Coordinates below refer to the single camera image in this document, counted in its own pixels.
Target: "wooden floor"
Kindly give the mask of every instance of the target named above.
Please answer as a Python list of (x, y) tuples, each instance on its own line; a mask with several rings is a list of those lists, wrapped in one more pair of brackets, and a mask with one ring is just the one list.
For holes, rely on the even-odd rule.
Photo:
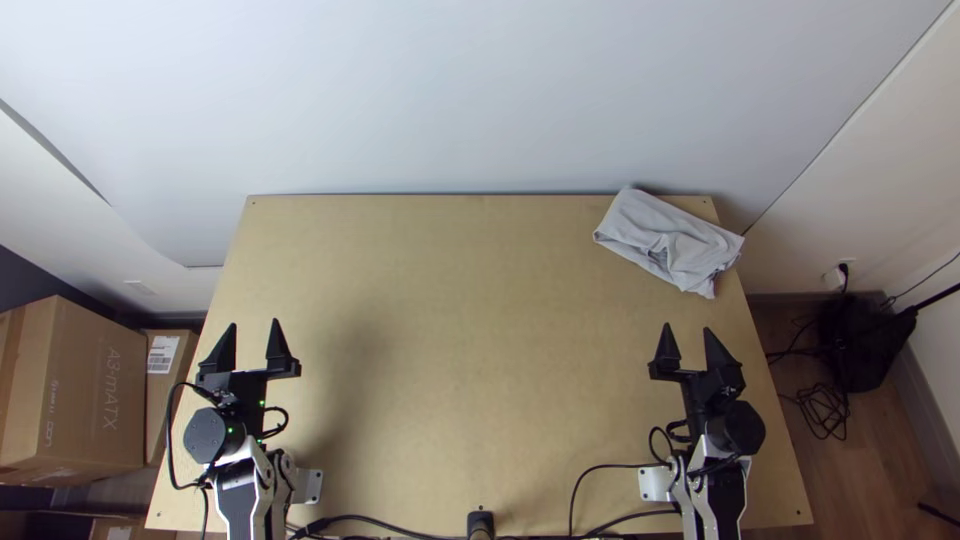
[[(798, 323), (812, 313), (810, 304), (756, 303), (751, 311), (768, 352), (785, 349)], [(813, 334), (811, 329), (799, 345), (812, 345)], [(817, 360), (803, 356), (786, 357), (771, 371), (778, 392), (790, 396), (829, 380)], [(889, 380), (873, 392), (851, 396), (845, 442), (817, 440), (797, 407), (782, 403), (815, 523), (744, 531), (744, 539), (960, 538), (960, 529), (916, 508), (932, 487), (930, 472)]]

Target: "particleboard tabletop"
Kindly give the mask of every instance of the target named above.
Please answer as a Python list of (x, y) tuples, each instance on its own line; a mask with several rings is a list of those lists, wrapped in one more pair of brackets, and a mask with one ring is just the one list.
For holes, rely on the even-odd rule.
[[(666, 197), (717, 223), (709, 197)], [(325, 471), (303, 525), (338, 514), (463, 536), (483, 505), (507, 535), (566, 534), (570, 491), (599, 463), (652, 461), (647, 432), (683, 417), (678, 385), (651, 381), (669, 321), (683, 366), (703, 369), (709, 326), (744, 365), (744, 397), (767, 439), (749, 479), (745, 528), (812, 523), (783, 412), (736, 271), (717, 298), (673, 285), (594, 244), (611, 196), (317, 195), (247, 200), (189, 376), (231, 322), (238, 369), (265, 365), (277, 317), (298, 379), (272, 381), (290, 412), (271, 447)], [(181, 482), (199, 467), (179, 442), (200, 398), (174, 422)], [(161, 468), (151, 528), (198, 530), (200, 495)], [(575, 531), (654, 508), (630, 470), (591, 474)], [(212, 509), (209, 530), (224, 525)], [(677, 516), (620, 533), (679, 531)], [(329, 534), (387, 534), (356, 522)]]

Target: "brown box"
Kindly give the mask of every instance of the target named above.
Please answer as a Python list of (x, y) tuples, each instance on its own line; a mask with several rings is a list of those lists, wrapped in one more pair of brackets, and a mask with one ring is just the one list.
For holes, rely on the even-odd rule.
[(146, 338), (59, 296), (0, 314), (0, 482), (143, 466)]
[[(147, 334), (147, 465), (159, 466), (166, 449), (165, 427), (167, 395), (170, 388), (186, 379), (197, 350), (199, 336), (190, 330), (144, 330)], [(176, 414), (180, 393), (173, 401)]]
[(143, 528), (143, 519), (97, 518), (90, 528), (90, 540), (174, 540), (176, 531)]

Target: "crumpled towel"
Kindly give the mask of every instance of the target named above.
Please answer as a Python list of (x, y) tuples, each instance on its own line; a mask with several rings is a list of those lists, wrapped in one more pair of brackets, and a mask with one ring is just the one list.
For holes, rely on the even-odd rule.
[(681, 291), (711, 299), (714, 278), (743, 246), (742, 236), (632, 188), (613, 199), (593, 240)]

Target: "black cable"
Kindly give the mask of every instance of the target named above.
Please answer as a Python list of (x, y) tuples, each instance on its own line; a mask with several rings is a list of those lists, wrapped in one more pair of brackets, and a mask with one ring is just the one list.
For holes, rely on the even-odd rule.
[(847, 419), (850, 418), (850, 402), (845, 393), (823, 383), (797, 391), (796, 397), (777, 394), (797, 406), (807, 428), (819, 440), (833, 437), (847, 440)]
[(201, 478), (198, 478), (197, 480), (194, 480), (193, 482), (189, 482), (187, 484), (183, 484), (183, 485), (179, 484), (177, 482), (177, 474), (173, 467), (173, 398), (176, 395), (177, 388), (181, 386), (189, 386), (190, 388), (193, 388), (193, 390), (198, 394), (200, 394), (201, 396), (204, 396), (205, 393), (209, 393), (203, 388), (200, 388), (195, 384), (181, 381), (173, 385), (170, 388), (170, 392), (167, 394), (167, 412), (165, 415), (167, 419), (167, 430), (166, 430), (167, 472), (170, 475), (170, 484), (173, 486), (173, 489), (176, 489), (176, 490), (184, 490), (192, 487), (201, 487), (202, 485), (205, 484), (205, 482), (201, 482), (202, 480)]
[(660, 457), (660, 454), (658, 454), (657, 451), (653, 448), (653, 435), (655, 433), (663, 434), (663, 438), (667, 440), (667, 446), (670, 447), (669, 455), (671, 456), (673, 455), (673, 441), (670, 440), (670, 436), (667, 435), (667, 432), (664, 431), (663, 428), (660, 426), (654, 426), (653, 429), (650, 430), (650, 433), (647, 435), (647, 444), (650, 446), (650, 454), (653, 455), (653, 459), (657, 460), (661, 465), (669, 465), (670, 462)]
[(594, 528), (587, 534), (583, 535), (582, 538), (594, 538), (597, 535), (601, 534), (603, 531), (609, 529), (610, 527), (613, 527), (614, 525), (617, 525), (619, 523), (623, 523), (624, 521), (630, 521), (631, 519), (637, 519), (637, 518), (649, 517), (649, 516), (660, 516), (664, 514), (678, 514), (678, 513), (679, 512), (677, 512), (675, 509), (670, 509), (670, 510), (648, 510), (646, 512), (637, 512), (636, 514), (628, 514), (626, 516), (617, 518), (609, 523), (604, 523), (603, 525)]
[(200, 529), (200, 540), (203, 540), (207, 535), (207, 517), (210, 513), (210, 501), (207, 500), (207, 489), (210, 488), (210, 483), (207, 482), (204, 474), (201, 474), (192, 482), (180, 484), (177, 482), (176, 469), (173, 466), (173, 398), (177, 393), (177, 389), (181, 386), (192, 388), (194, 392), (208, 401), (213, 399), (213, 394), (195, 384), (186, 381), (178, 382), (170, 387), (170, 392), (167, 394), (167, 410), (164, 415), (167, 421), (165, 439), (167, 443), (167, 472), (170, 476), (170, 485), (176, 490), (197, 488), (203, 493), (203, 526)]
[(767, 365), (772, 366), (773, 364), (776, 364), (780, 360), (783, 360), (786, 356), (791, 354), (796, 354), (796, 351), (793, 350), (793, 347), (797, 344), (797, 341), (800, 339), (800, 336), (802, 336), (803, 333), (806, 332), (808, 328), (813, 326), (813, 323), (817, 322), (817, 320), (818, 320), (817, 318), (813, 318), (810, 320), (810, 322), (801, 326), (800, 330), (798, 330), (797, 333), (794, 334), (793, 339), (790, 340), (790, 345), (787, 345), (786, 349), (778, 352), (767, 353), (767, 358), (773, 357), (767, 361)]
[(713, 462), (713, 463), (711, 463), (711, 464), (709, 464), (709, 465), (704, 465), (703, 467), (700, 467), (699, 469), (696, 469), (696, 470), (693, 470), (693, 471), (687, 471), (687, 476), (689, 476), (689, 477), (691, 477), (691, 478), (696, 478), (696, 477), (698, 477), (698, 476), (703, 476), (703, 475), (706, 475), (706, 474), (710, 474), (710, 473), (712, 473), (712, 472), (714, 472), (714, 471), (718, 471), (718, 470), (726, 467), (727, 465), (733, 463), (734, 461), (736, 461), (736, 460), (739, 459), (739, 458), (740, 458), (740, 454), (731, 454), (731, 455), (729, 455), (729, 456), (727, 456), (727, 457), (725, 457), (725, 458), (723, 458), (723, 459), (721, 459), (721, 460), (715, 461), (715, 462)]
[(200, 493), (203, 493), (203, 525), (200, 527), (200, 540), (204, 540), (207, 537), (207, 516), (210, 515), (210, 501), (207, 499), (206, 486), (200, 488)]
[(277, 424), (277, 427), (275, 427), (275, 428), (273, 428), (273, 429), (268, 429), (267, 431), (264, 431), (264, 432), (263, 432), (263, 435), (260, 437), (260, 440), (261, 440), (261, 441), (265, 441), (265, 440), (269, 439), (270, 437), (275, 437), (275, 436), (279, 435), (281, 432), (283, 432), (283, 430), (287, 429), (287, 424), (290, 423), (290, 414), (287, 413), (287, 410), (284, 409), (283, 407), (275, 407), (275, 406), (274, 406), (274, 407), (266, 407), (266, 408), (263, 409), (263, 412), (264, 412), (264, 413), (266, 413), (267, 411), (277, 411), (277, 412), (279, 412), (280, 414), (282, 414), (282, 415), (283, 415), (283, 423), (282, 423), (282, 424)]
[(883, 302), (883, 304), (880, 304), (880, 309), (883, 310), (883, 309), (887, 309), (887, 308), (893, 307), (893, 304), (897, 303), (897, 300), (898, 300), (901, 296), (904, 296), (904, 295), (908, 294), (910, 291), (912, 291), (912, 290), (916, 289), (917, 287), (919, 287), (920, 285), (923, 285), (924, 283), (927, 282), (928, 279), (930, 279), (930, 278), (932, 278), (933, 276), (937, 275), (937, 273), (940, 272), (941, 270), (943, 270), (944, 268), (950, 266), (950, 263), (952, 263), (953, 261), (957, 260), (958, 258), (960, 258), (960, 251), (958, 251), (953, 257), (950, 257), (950, 260), (949, 260), (949, 261), (941, 264), (941, 265), (940, 265), (939, 267), (937, 267), (937, 269), (934, 270), (933, 272), (930, 272), (930, 273), (927, 275), (927, 277), (925, 277), (925, 278), (921, 279), (920, 281), (914, 283), (913, 286), (910, 287), (909, 289), (903, 291), (903, 292), (900, 293), (900, 294), (895, 294), (895, 295), (887, 298), (887, 299)]
[(594, 465), (580, 473), (577, 483), (573, 486), (573, 493), (570, 494), (570, 511), (567, 513), (567, 536), (573, 537), (573, 503), (577, 500), (577, 490), (580, 489), (580, 482), (593, 471), (598, 469), (639, 469), (641, 467), (658, 467), (660, 463), (641, 463), (639, 465), (620, 465), (616, 463), (604, 463)]
[[(295, 532), (297, 532), (298, 530), (300, 530), (301, 527), (297, 527), (296, 525), (291, 525), (291, 524), (287, 523), (287, 524), (286, 524), (286, 529), (287, 529), (288, 532), (295, 533)], [(326, 538), (324, 538), (323, 536), (317, 536), (317, 535), (314, 535), (314, 534), (308, 534), (308, 535), (306, 536), (306, 538), (314, 538), (314, 539), (316, 539), (316, 540), (326, 540)], [(364, 538), (364, 537), (363, 537), (363, 536), (351, 536), (351, 537), (347, 537), (347, 538)]]
[(390, 523), (381, 521), (379, 519), (375, 519), (367, 516), (361, 516), (357, 514), (345, 514), (342, 516), (333, 516), (333, 517), (318, 519), (312, 523), (308, 523), (303, 528), (297, 530), (297, 532), (293, 533), (293, 536), (291, 536), (290, 538), (291, 540), (295, 538), (304, 538), (312, 534), (322, 532), (324, 529), (326, 529), (330, 525), (333, 525), (334, 523), (337, 523), (340, 521), (362, 521), (364, 523), (376, 525), (377, 527), (387, 529), (388, 531), (393, 531), (395, 533), (409, 536), (410, 538), (417, 538), (419, 540), (459, 540), (459, 539), (451, 538), (447, 536), (434, 536), (431, 534), (418, 533), (415, 531), (411, 531), (409, 529), (404, 529), (403, 527), (398, 527), (397, 525), (392, 525)]

